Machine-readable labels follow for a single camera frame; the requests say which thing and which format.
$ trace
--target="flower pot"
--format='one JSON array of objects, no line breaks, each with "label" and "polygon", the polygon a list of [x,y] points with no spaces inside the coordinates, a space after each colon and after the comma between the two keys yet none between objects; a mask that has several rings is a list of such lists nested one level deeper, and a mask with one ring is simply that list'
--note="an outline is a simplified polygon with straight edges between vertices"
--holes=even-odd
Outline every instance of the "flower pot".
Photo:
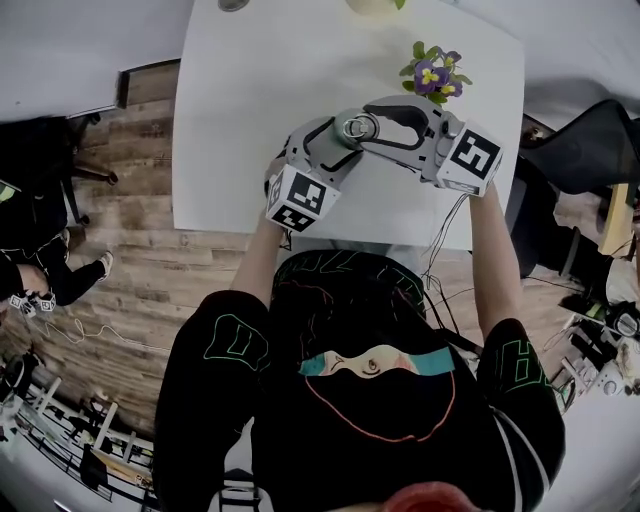
[{"label": "flower pot", "polygon": [[394,0],[347,0],[347,4],[365,16],[389,16],[398,12]]}]

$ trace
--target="potted plant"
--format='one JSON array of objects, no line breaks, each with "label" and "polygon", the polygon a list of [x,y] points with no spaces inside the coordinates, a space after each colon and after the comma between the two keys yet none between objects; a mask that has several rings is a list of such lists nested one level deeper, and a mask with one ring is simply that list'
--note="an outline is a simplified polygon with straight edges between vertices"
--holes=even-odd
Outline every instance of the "potted plant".
[{"label": "potted plant", "polygon": [[399,11],[406,0],[347,0],[347,4],[358,14],[380,15]]},{"label": "potted plant", "polygon": [[411,76],[402,87],[409,92],[425,96],[438,105],[449,98],[462,95],[463,86],[473,85],[465,75],[458,73],[462,55],[456,51],[445,52],[439,46],[424,50],[424,42],[413,45],[413,60],[400,71],[400,76]]}]

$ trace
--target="purple flower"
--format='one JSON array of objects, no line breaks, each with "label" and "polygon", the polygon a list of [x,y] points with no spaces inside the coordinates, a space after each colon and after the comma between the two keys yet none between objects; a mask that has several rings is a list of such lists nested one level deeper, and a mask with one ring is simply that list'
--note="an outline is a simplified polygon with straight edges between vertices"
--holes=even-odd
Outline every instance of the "purple flower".
[{"label": "purple flower", "polygon": [[462,95],[462,82],[451,80],[451,82],[440,88],[440,92],[443,96],[453,96],[457,98]]},{"label": "purple flower", "polygon": [[439,55],[442,58],[442,62],[444,62],[444,65],[446,67],[453,67],[453,65],[456,62],[462,59],[462,55],[460,55],[458,52],[455,52],[455,51],[444,53],[442,50],[440,50]]},{"label": "purple flower", "polygon": [[437,87],[446,85],[451,74],[446,68],[434,68],[427,59],[418,62],[415,71],[415,89],[418,94],[429,94]]}]

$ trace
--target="black t-shirt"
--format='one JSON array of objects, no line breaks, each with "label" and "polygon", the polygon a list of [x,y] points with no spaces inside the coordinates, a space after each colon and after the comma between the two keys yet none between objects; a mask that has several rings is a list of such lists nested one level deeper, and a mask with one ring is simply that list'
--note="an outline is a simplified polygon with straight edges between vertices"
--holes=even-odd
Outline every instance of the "black t-shirt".
[{"label": "black t-shirt", "polygon": [[420,279],[349,251],[290,258],[270,311],[218,292],[180,330],[156,414],[164,510],[208,510],[254,416],[255,483],[275,512],[384,502],[431,481],[483,509],[529,511],[564,455],[562,418],[517,320],[493,329],[476,381],[426,323]]}]

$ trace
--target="yellow flower center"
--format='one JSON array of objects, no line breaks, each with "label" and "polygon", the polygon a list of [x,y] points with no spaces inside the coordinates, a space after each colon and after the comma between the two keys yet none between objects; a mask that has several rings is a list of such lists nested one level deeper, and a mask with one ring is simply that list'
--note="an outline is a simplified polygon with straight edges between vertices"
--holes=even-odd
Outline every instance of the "yellow flower center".
[{"label": "yellow flower center", "polygon": [[439,78],[440,77],[437,74],[432,73],[428,69],[423,69],[422,70],[422,84],[423,85],[428,85],[429,82],[437,81]]}]

